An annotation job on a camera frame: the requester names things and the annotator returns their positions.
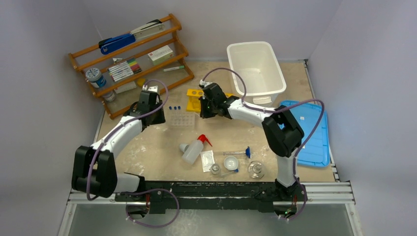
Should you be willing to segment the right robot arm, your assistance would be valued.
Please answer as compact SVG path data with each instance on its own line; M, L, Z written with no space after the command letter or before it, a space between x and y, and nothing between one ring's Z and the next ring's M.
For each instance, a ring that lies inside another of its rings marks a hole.
M297 159L295 151L301 146L304 131L288 110L275 109L267 113L266 108L250 109L237 96L227 97L217 83L200 82L203 96L200 116L212 118L221 116L243 120L263 128L268 146L277 158L277 178L275 189L282 200L290 199L298 188Z

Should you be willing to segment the yellow test tube rack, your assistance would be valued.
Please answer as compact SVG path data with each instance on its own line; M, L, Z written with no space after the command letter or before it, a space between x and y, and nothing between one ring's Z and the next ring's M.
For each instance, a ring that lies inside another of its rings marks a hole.
M188 97L186 111L199 114L201 111L199 98L204 95L203 91L201 89L188 89L186 95Z

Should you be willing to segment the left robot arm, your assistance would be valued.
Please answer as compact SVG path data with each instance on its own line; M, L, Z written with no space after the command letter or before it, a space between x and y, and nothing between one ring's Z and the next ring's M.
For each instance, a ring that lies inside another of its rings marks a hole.
M85 192L89 201L121 192L127 192L134 201L144 199L147 194L145 178L118 173L115 159L148 126L165 122L164 103L156 88L141 91L139 100L130 106L107 135L90 146L77 148L72 189Z

